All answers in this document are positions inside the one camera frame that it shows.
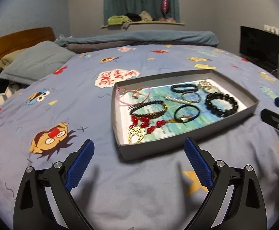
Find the screw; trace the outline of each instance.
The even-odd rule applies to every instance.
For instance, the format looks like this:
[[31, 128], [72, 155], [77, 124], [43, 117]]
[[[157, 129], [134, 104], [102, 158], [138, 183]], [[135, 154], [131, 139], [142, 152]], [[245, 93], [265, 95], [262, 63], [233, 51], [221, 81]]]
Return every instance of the screw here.
[[28, 167], [28, 168], [26, 168], [26, 172], [27, 172], [27, 173], [32, 172], [32, 170], [33, 170], [33, 168], [32, 168], [32, 167]]
[[253, 170], [253, 167], [250, 166], [250, 165], [247, 165], [247, 166], [246, 166], [246, 169], [247, 169], [248, 171], [252, 171], [252, 170]]
[[57, 163], [54, 164], [54, 167], [56, 169], [59, 169], [60, 167], [62, 167], [62, 163], [61, 162], [57, 162]]
[[223, 167], [225, 165], [225, 163], [221, 160], [217, 161], [216, 164], [219, 166], [219, 167]]

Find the black monitor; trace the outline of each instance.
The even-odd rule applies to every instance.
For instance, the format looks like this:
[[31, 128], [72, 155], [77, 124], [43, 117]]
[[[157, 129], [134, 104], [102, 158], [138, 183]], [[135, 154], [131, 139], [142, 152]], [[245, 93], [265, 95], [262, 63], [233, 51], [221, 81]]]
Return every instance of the black monitor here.
[[241, 26], [239, 52], [269, 71], [278, 67], [279, 36], [263, 30]]

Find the box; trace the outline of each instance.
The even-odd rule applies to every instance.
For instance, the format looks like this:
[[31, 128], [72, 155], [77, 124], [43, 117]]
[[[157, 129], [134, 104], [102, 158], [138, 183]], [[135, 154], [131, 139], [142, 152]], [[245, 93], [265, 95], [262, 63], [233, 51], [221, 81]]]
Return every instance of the box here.
[[[216, 122], [195, 128], [187, 132], [166, 136], [151, 141], [141, 141], [137, 144], [129, 144], [126, 142], [128, 126], [131, 125], [131, 117], [129, 116], [130, 122], [126, 122], [125, 114], [127, 108], [122, 108], [119, 101], [116, 99], [116, 92], [118, 88], [135, 90], [139, 87], [154, 88], [201, 80], [211, 80], [211, 83], [216, 84], [221, 92], [224, 92], [225, 94], [228, 93], [233, 96], [238, 101], [238, 111], [229, 117], [219, 118], [219, 120]], [[130, 79], [116, 83], [112, 92], [111, 120], [115, 139], [122, 153], [122, 157], [124, 160], [130, 161], [166, 152], [175, 148], [181, 148], [187, 137], [192, 137], [194, 140], [200, 140], [211, 136], [212, 134], [215, 134], [216, 132], [221, 131], [227, 127], [233, 126], [243, 119], [251, 116], [254, 113], [258, 102], [258, 99], [255, 98], [250, 92], [235, 83], [233, 80], [214, 70], [190, 70], [164, 73], [139, 77], [136, 79]]]

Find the cartoon hair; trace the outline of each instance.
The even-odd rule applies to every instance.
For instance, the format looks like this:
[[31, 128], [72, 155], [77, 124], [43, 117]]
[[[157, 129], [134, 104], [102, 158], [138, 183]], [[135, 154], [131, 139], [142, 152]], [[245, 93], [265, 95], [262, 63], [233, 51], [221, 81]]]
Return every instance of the cartoon hair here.
[[53, 147], [52, 149], [50, 150], [43, 150], [43, 152], [40, 154], [41, 156], [38, 157], [41, 158], [41, 157], [44, 157], [44, 156], [47, 156], [48, 155], [48, 158], [47, 158], [47, 161], [50, 159], [50, 157], [52, 156], [52, 154], [57, 151], [57, 153], [59, 153], [60, 149], [62, 148], [68, 148], [69, 146], [71, 146], [73, 143], [68, 143], [72, 138], [76, 137], [77, 135], [72, 135], [72, 133], [74, 133], [76, 131], [72, 130], [70, 132], [68, 132], [67, 136], [65, 139], [63, 139], [62, 141], [60, 141], [55, 147]]

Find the gray wall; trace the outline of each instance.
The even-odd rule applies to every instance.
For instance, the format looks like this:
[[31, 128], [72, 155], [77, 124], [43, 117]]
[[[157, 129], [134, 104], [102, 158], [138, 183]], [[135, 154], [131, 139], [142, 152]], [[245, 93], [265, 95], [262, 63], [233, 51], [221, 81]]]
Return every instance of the gray wall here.
[[240, 26], [279, 28], [279, 0], [215, 0], [215, 6], [219, 47], [232, 53], [239, 53]]
[[[214, 30], [212, 0], [179, 0], [180, 19], [185, 26], [180, 25], [131, 25], [133, 30]], [[115, 29], [103, 28], [103, 0], [69, 0], [69, 19], [72, 36], [87, 37], [119, 33], [120, 27]]]
[[36, 27], [70, 36], [68, 0], [0, 0], [0, 37]]

